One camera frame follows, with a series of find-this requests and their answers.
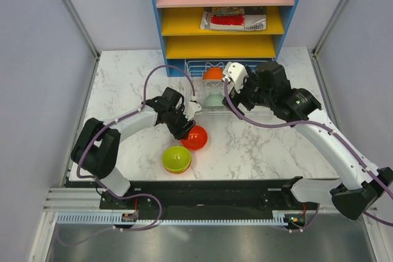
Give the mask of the orange bowl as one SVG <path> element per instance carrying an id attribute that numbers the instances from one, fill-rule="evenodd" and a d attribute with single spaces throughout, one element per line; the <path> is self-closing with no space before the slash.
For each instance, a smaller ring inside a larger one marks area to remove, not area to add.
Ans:
<path id="1" fill-rule="evenodd" d="M 210 67 L 203 74 L 203 80 L 222 80 L 223 70 L 220 67 Z"/>
<path id="2" fill-rule="evenodd" d="M 191 166 L 191 164 L 189 164 L 188 166 L 183 167 L 182 169 L 170 169 L 166 166 L 164 166 L 165 170 L 168 171 L 169 173 L 172 174 L 181 174 L 184 173 L 185 171 L 188 170 L 188 168 Z"/>

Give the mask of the lime green bowl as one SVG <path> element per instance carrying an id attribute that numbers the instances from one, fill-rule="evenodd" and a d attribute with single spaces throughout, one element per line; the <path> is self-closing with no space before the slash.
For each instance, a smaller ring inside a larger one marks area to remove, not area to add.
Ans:
<path id="1" fill-rule="evenodd" d="M 162 155 L 163 166 L 170 169 L 182 169 L 192 162 L 192 154 L 183 146 L 173 146 Z"/>

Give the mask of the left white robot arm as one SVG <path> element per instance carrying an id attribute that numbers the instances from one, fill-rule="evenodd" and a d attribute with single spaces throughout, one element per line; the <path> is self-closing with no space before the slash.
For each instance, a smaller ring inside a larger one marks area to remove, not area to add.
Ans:
<path id="1" fill-rule="evenodd" d="M 119 118 L 100 121 L 88 119 L 71 152 L 77 171 L 87 171 L 100 185 L 114 194 L 113 200 L 122 209 L 134 204 L 131 183 L 117 169 L 120 144 L 136 133 L 160 124 L 167 126 L 172 136 L 187 139 L 196 125 L 194 116 L 201 111 L 195 99 L 185 102 L 182 94 L 168 87 L 163 94 L 148 99 L 140 107 Z"/>

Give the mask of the red plastic bowl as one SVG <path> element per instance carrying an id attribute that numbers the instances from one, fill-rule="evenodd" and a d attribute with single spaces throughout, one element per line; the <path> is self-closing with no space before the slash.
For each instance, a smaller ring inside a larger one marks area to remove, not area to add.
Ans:
<path id="1" fill-rule="evenodd" d="M 186 139 L 181 139 L 181 144 L 192 151 L 202 149 L 208 143 L 208 133 L 200 125 L 195 125 L 189 132 L 189 136 Z"/>

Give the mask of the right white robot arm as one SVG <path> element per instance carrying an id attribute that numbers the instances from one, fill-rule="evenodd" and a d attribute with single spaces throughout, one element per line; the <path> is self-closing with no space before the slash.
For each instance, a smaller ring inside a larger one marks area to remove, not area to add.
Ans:
<path id="1" fill-rule="evenodd" d="M 366 159 L 334 125 L 306 89 L 294 88 L 285 69 L 264 61 L 255 69 L 229 62 L 223 71 L 223 105 L 239 119 L 260 128 L 291 127 L 305 136 L 338 174 L 335 180 L 295 177 L 281 193 L 282 204 L 328 204 L 357 220 L 384 194 L 392 195 L 392 169 Z"/>

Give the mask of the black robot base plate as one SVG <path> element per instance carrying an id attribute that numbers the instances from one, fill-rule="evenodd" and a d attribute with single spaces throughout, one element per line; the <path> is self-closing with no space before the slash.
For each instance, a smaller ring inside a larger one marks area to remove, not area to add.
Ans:
<path id="1" fill-rule="evenodd" d="M 163 221 L 246 221 L 271 220 L 274 211 L 311 212 L 317 205 L 302 204 L 291 194 L 284 180 L 184 180 L 133 181 L 119 200 L 102 193 L 99 207 L 132 210 L 140 220 Z"/>

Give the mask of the pale green bowl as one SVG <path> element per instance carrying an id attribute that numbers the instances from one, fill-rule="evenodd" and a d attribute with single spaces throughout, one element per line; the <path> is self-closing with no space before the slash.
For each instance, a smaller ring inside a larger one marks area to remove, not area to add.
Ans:
<path id="1" fill-rule="evenodd" d="M 216 108 L 223 108 L 224 105 L 222 101 L 224 99 L 224 95 L 222 92 L 214 91 L 207 95 L 207 97 L 203 101 L 203 108 L 204 109 L 216 109 Z"/>

